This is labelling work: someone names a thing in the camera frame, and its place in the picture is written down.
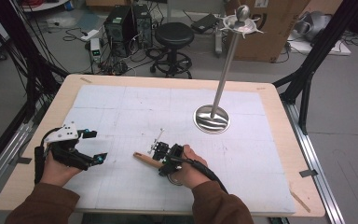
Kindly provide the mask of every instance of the wooden handle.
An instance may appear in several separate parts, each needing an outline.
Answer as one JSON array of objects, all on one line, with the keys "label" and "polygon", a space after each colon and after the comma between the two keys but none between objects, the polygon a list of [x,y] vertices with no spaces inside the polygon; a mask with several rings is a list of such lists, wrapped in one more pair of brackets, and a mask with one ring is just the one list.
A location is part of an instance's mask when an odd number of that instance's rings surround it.
[{"label": "wooden handle", "polygon": [[139,152],[134,152],[133,153],[133,157],[135,157],[136,159],[140,160],[140,161],[143,161],[153,167],[156,167],[156,168],[161,168],[164,164],[162,164],[161,162],[159,161],[155,161],[153,160],[152,158],[146,156],[145,154],[142,154],[142,153],[139,153]]}]

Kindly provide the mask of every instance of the chair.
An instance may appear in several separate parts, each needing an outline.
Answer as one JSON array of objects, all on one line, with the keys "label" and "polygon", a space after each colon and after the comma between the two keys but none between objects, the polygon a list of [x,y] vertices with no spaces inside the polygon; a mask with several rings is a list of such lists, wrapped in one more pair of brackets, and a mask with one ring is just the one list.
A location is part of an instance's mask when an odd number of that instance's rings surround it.
[{"label": "chair", "polygon": [[181,22],[165,23],[156,30],[155,38],[166,50],[158,57],[154,57],[155,62],[150,67],[150,72],[156,73],[157,68],[165,73],[165,77],[174,77],[186,72],[191,79],[191,73],[188,71],[192,65],[191,59],[184,53],[178,52],[193,41],[194,33],[191,28]]}]

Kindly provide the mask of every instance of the floor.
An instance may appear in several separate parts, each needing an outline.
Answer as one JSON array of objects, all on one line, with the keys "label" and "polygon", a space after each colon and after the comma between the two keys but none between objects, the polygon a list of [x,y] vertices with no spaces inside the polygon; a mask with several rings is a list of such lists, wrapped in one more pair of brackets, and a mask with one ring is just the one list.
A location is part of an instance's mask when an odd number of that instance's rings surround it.
[{"label": "floor", "polygon": [[[84,21],[81,25],[85,31],[90,26],[99,28],[103,23],[105,12],[90,12],[79,5],[69,13],[63,8],[54,8],[37,15],[39,20],[47,16],[59,17],[70,15],[75,20]],[[188,17],[181,11],[174,14],[176,20],[189,22]],[[52,29],[44,32],[48,48],[57,60],[71,73],[90,71],[90,57],[85,50],[85,44],[78,40],[64,41],[68,34],[65,30]],[[214,38],[211,35],[196,35],[194,42],[183,52],[193,61],[191,73],[193,78],[217,80],[223,69],[226,54],[216,57],[213,53]],[[310,108],[308,114],[308,132],[324,169],[330,188],[346,223],[358,224],[358,47],[349,45],[350,56],[328,56],[317,70],[312,81],[310,92]],[[305,55],[289,53],[290,58],[284,63],[256,63],[234,61],[231,65],[228,80],[250,82],[274,82],[285,77],[302,64]],[[144,54],[140,51],[132,57],[140,60]],[[279,61],[284,61],[283,54]],[[146,58],[135,63],[126,60],[131,69],[123,76],[163,77],[162,74],[151,74],[150,63]],[[175,78],[186,78],[185,75]],[[0,135],[13,120],[25,102],[25,91],[21,80],[14,70],[10,59],[0,61]],[[13,167],[9,166],[0,179],[0,190]],[[0,223],[8,212],[0,211]],[[81,223],[82,214],[74,213],[69,223]],[[319,218],[289,218],[291,223],[329,223],[327,217]],[[264,217],[255,217],[255,223],[269,223]]]}]

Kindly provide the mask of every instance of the person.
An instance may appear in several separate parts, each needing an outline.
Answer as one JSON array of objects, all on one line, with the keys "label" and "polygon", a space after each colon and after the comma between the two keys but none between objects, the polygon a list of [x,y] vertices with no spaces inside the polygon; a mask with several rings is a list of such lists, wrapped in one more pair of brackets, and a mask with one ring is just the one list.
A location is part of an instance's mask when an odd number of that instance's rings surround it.
[{"label": "person", "polygon": [[[183,158],[202,162],[207,161],[197,155],[189,145],[184,146]],[[63,186],[81,170],[67,167],[55,161],[48,154],[45,170],[40,183],[22,204],[8,216],[6,224],[60,224],[68,223],[68,217],[74,212],[79,195]],[[226,194],[217,182],[184,162],[182,169],[172,178],[192,190],[194,196],[193,218],[196,224],[241,223],[253,224],[247,206],[235,195]]]}]

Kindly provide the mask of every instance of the brown sweater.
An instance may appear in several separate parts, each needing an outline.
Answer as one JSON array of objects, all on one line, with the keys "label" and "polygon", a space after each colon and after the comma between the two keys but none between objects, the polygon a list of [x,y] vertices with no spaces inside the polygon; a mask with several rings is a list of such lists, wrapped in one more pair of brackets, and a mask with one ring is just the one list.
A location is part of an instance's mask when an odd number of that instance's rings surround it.
[{"label": "brown sweater", "polygon": [[[193,216],[197,224],[253,224],[246,205],[235,195],[226,194],[214,181],[193,188]],[[37,184],[24,203],[11,212],[6,224],[68,223],[79,196],[71,190]]]}]

